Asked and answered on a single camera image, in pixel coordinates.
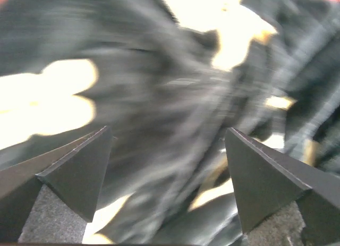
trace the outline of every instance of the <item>black triangular prong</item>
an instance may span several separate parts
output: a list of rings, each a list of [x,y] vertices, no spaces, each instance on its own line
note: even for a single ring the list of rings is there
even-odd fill
[[[243,232],[251,231],[280,206],[296,201],[306,240],[315,245],[340,241],[339,178],[235,129],[228,130],[225,141]]]
[[[0,241],[18,240],[42,186],[35,174],[48,168],[85,139],[0,171]]]
[[[92,222],[97,208],[112,141],[112,132],[105,126],[37,174],[70,209],[87,222]]]
[[[310,190],[276,163],[282,153],[236,129],[227,130],[225,144],[244,233]]]

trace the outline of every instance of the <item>dark gray surface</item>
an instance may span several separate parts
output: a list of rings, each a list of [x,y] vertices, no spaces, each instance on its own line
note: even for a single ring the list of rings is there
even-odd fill
[[[86,222],[43,185],[19,243],[81,243]]]
[[[282,208],[248,234],[249,246],[304,246],[305,223],[296,202]]]

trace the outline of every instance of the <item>dark cloth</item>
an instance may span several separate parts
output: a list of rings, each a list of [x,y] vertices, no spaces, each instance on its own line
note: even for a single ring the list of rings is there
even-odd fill
[[[339,173],[340,10],[327,0],[243,3],[279,35],[268,46],[252,43],[246,61],[225,73],[209,67],[216,34],[179,29],[162,0],[8,0],[0,8],[0,75],[89,58],[99,80],[81,93],[96,103],[90,125],[4,149],[2,168],[110,125],[116,141],[98,208],[132,196],[102,233],[116,243],[244,245],[232,194],[185,210],[217,167],[230,126],[256,137],[282,133],[269,123],[279,119],[284,152],[301,159],[302,143],[315,138],[320,168]],[[271,96],[297,100],[286,120],[264,105]],[[195,223],[202,226],[188,225]]]

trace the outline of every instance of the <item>gray foam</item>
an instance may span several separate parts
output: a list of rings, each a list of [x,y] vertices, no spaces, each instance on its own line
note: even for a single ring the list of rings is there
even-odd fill
[[[86,222],[43,185],[19,243],[81,243]]]
[[[248,234],[249,246],[304,246],[305,223],[296,202],[273,214]]]

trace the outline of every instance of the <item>pointed black tip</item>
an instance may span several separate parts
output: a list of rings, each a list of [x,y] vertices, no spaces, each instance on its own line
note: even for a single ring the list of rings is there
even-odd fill
[[[310,189],[276,163],[280,152],[236,129],[227,131],[225,144],[244,233]]]
[[[42,184],[35,177],[72,151],[84,139],[0,171],[0,241],[16,242]]]
[[[87,222],[92,222],[112,147],[104,127],[37,177]]]

